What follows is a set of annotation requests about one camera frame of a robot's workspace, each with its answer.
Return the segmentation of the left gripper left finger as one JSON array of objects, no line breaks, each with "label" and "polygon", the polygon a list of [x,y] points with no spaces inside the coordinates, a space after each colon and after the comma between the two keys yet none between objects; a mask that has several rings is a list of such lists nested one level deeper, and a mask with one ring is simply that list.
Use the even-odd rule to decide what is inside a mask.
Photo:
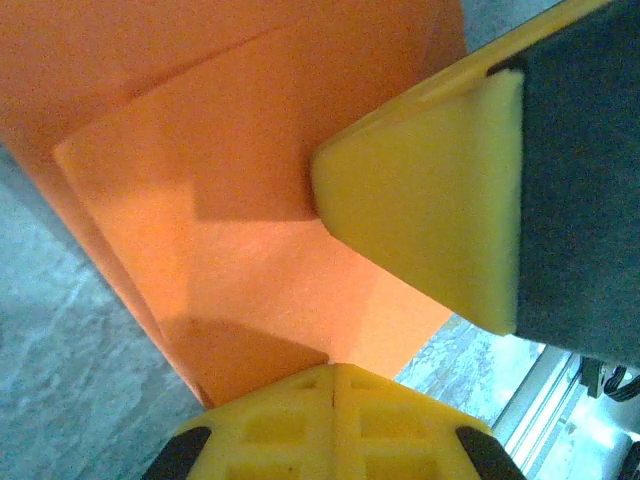
[{"label": "left gripper left finger", "polygon": [[332,479],[334,367],[316,366],[208,410],[144,479]]}]

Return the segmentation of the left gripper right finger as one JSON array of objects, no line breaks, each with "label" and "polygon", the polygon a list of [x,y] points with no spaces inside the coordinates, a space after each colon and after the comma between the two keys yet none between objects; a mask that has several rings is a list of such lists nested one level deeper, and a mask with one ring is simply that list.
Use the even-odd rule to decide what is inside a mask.
[{"label": "left gripper right finger", "polygon": [[336,479],[522,479],[487,424],[354,365],[334,367]]}]

